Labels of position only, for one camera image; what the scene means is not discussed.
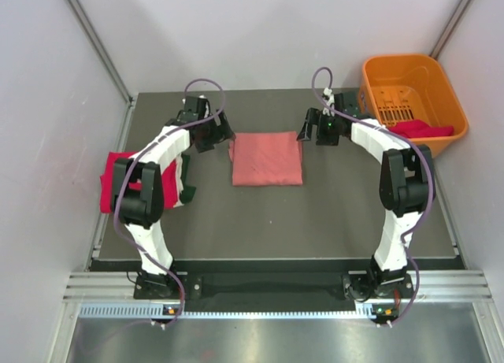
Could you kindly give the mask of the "salmon pink t shirt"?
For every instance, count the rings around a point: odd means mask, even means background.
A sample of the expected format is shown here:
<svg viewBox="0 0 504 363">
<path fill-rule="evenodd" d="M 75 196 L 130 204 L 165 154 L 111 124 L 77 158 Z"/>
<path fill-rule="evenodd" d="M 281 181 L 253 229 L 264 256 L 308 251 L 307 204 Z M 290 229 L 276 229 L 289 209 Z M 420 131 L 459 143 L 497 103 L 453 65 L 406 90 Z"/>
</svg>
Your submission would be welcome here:
<svg viewBox="0 0 504 363">
<path fill-rule="evenodd" d="M 303 185 L 302 144 L 294 131 L 238 133 L 228 154 L 235 187 Z"/>
</svg>

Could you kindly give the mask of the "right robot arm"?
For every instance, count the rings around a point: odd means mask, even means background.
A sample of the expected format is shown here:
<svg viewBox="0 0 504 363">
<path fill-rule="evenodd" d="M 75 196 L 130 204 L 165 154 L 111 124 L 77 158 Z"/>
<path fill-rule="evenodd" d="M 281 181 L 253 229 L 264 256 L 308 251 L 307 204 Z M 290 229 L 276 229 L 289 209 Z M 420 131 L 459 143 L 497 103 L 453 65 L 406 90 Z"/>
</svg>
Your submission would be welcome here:
<svg viewBox="0 0 504 363">
<path fill-rule="evenodd" d="M 406 276 L 406 250 L 413 228 L 435 197 L 432 154 L 428 146 L 411 146 L 378 120 L 354 113 L 355 100 L 346 102 L 344 97 L 344 93 L 326 87 L 321 94 L 324 108 L 306 111 L 297 140 L 310 141 L 316 128 L 317 145 L 336 146 L 341 137 L 346 137 L 380 163 L 379 197 L 385 221 L 367 284 L 374 295 L 383 297 Z"/>
</svg>

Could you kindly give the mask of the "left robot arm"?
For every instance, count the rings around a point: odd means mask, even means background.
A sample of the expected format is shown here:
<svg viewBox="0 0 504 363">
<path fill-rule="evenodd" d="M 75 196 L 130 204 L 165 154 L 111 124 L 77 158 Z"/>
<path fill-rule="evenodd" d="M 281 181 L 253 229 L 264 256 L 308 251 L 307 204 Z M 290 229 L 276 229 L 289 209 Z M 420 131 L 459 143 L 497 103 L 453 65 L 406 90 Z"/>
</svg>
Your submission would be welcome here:
<svg viewBox="0 0 504 363">
<path fill-rule="evenodd" d="M 184 185 L 184 153 L 191 147 L 204 153 L 234 137 L 223 109 L 213 113 L 205 96 L 187 96 L 177 116 L 145 148 L 129 157 L 119 157 L 113 163 L 110 207 L 114 226 L 124 225 L 132 236 L 142 270 L 154 275 L 151 287 L 161 297 L 174 295 L 179 286 L 177 276 L 169 272 L 173 256 L 161 228 L 167 198 L 163 174 L 174 174 L 175 199 L 170 204 L 184 204 L 184 196 L 194 195 Z"/>
</svg>

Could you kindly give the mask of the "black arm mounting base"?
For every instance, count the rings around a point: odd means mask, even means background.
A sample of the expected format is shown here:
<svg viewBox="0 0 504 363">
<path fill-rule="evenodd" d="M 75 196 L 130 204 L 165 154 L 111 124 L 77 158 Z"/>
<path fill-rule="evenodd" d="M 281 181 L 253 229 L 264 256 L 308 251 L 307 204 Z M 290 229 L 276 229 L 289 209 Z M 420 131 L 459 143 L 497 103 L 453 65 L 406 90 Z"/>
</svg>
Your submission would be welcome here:
<svg viewBox="0 0 504 363">
<path fill-rule="evenodd" d="M 371 280 L 369 259 L 177 260 L 175 277 L 139 272 L 133 297 L 177 300 L 190 311 L 340 311 L 357 301 L 404 302 L 409 274 L 394 283 Z"/>
</svg>

